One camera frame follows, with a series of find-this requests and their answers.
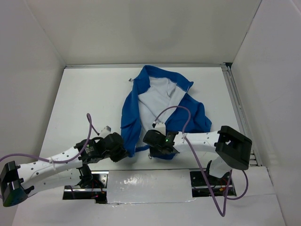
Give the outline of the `blue jacket with white lining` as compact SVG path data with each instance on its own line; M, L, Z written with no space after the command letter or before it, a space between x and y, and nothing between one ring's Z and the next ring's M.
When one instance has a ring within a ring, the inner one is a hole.
M212 122L203 103L188 94L192 86L179 73L152 65L142 68L122 107L121 136L129 157L149 148L143 137L154 121L165 123L168 132L210 132Z

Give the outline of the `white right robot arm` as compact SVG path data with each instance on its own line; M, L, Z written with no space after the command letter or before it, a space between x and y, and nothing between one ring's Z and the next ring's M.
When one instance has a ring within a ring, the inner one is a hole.
M249 169L252 140L229 126L207 133L163 132L159 123L146 132L143 142L150 148L150 156L169 158L193 150L215 154L206 167L205 179L217 184L230 170Z

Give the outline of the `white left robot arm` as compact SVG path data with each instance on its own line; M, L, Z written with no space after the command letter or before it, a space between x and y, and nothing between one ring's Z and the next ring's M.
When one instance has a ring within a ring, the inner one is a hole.
M90 164L107 158L119 162L128 155L122 137L114 132L106 137L84 139L46 161L20 165L10 161L0 174L2 204L4 207L15 206L36 193L59 186L93 186L97 182Z

